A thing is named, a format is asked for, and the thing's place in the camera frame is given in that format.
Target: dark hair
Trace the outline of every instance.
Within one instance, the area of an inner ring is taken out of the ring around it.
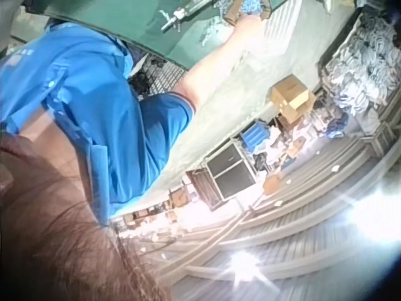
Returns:
[[[87,201],[75,201],[70,179],[43,160],[26,160],[18,161],[25,164],[19,174],[9,169],[14,183],[0,199],[1,300],[170,300],[135,240],[101,227]],[[39,185],[31,177],[19,181],[26,166],[40,169]]]

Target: concrete floor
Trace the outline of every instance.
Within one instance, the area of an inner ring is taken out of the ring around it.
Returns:
[[[287,52],[277,58],[247,58],[230,78],[202,107],[190,127],[172,150],[169,164],[135,208],[143,208],[166,199],[168,188],[178,185],[182,173],[201,163],[202,158],[228,135],[237,132],[258,113],[274,117],[275,108],[268,103],[269,88],[285,76],[294,73],[306,86],[318,84],[316,63],[336,38],[352,8],[339,7],[331,15],[315,0],[303,0],[298,22]]]

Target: green metal panel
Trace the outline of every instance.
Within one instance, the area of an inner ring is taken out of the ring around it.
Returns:
[[[272,0],[272,7],[286,0]],[[189,0],[30,0],[32,13],[45,14],[54,18],[71,20],[89,27],[114,34],[121,39],[136,44],[167,60],[189,69],[212,50],[221,45],[218,34],[213,34],[205,46],[202,36],[219,10],[212,3],[181,24],[181,32],[160,28],[166,19],[159,12],[170,16]]]

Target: person in blue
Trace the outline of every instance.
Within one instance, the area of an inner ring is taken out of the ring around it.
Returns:
[[[1,130],[35,140],[43,152],[65,136],[76,152],[70,160],[81,162],[86,197],[106,223],[159,177],[178,136],[244,51],[252,26],[260,27],[257,18],[239,22],[173,91],[141,102],[127,83],[136,61],[124,43],[79,24],[52,23],[0,63]],[[40,134],[44,118],[59,132]]]
[[[108,220],[158,178],[259,33],[258,17],[240,20],[173,91],[141,102],[129,49],[78,24],[52,23],[0,61],[1,300],[171,300]]]

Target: blue polo shirt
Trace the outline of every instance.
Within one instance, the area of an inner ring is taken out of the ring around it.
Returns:
[[[139,102],[124,44],[74,23],[52,26],[0,62],[0,122],[17,134],[39,106],[86,156],[101,223],[143,196],[194,108],[174,93]]]

